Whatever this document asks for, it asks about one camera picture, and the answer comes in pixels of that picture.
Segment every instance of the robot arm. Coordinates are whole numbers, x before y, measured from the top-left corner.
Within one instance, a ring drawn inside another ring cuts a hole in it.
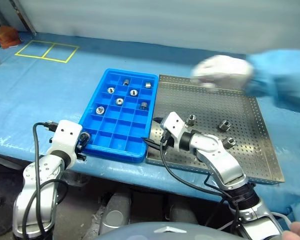
[[[225,150],[218,137],[187,132],[184,121],[175,112],[162,120],[161,128],[169,132],[175,149],[189,151],[207,165],[218,188],[227,195],[231,212],[235,214],[238,209],[236,227],[243,237],[264,240],[282,233],[281,226],[254,191],[240,164]]]
[[[45,156],[39,159],[40,184],[47,181],[58,180],[62,177],[65,169],[71,168],[79,154],[78,141],[81,136],[82,126],[68,121],[61,120],[55,129],[55,134],[50,140],[51,147]],[[12,230],[15,238],[23,238],[25,227],[29,239],[43,239],[36,218],[36,200],[30,206],[26,219],[26,226],[23,226],[27,205],[36,191],[35,163],[28,165],[23,171],[24,185],[22,192],[18,195],[13,206]],[[40,212],[42,224],[46,235],[52,239],[52,230],[56,219],[57,187],[55,182],[48,183],[41,189]]]

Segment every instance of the metal bushing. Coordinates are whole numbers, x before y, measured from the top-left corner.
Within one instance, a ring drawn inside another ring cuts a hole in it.
[[[115,104],[117,104],[118,106],[121,106],[122,104],[124,104],[124,100],[122,98],[117,98],[115,100]]]
[[[193,127],[197,122],[197,116],[196,115],[193,115],[193,114],[190,114],[186,121],[185,121],[185,124],[187,124],[189,127]]]
[[[145,88],[150,89],[151,88],[151,82],[146,82],[145,83]]]
[[[129,79],[125,79],[124,81],[123,81],[123,86],[128,86],[129,85],[129,83],[130,83],[130,80]]]
[[[221,131],[226,132],[230,129],[231,123],[228,120],[223,120],[218,127]]]
[[[98,115],[103,115],[105,113],[105,108],[103,106],[98,106],[95,109],[95,113],[98,114]]]
[[[222,140],[222,144],[225,149],[230,149],[233,146],[235,146],[237,143],[236,140],[234,140],[231,136],[229,136]]]
[[[132,89],[130,91],[130,96],[132,96],[132,97],[138,96],[138,90]]]
[[[147,110],[147,109],[148,109],[148,103],[146,103],[145,101],[142,102],[142,103],[140,104],[140,109],[141,109],[141,110]]]
[[[113,94],[115,92],[115,88],[114,87],[109,87],[108,88],[108,93]]]

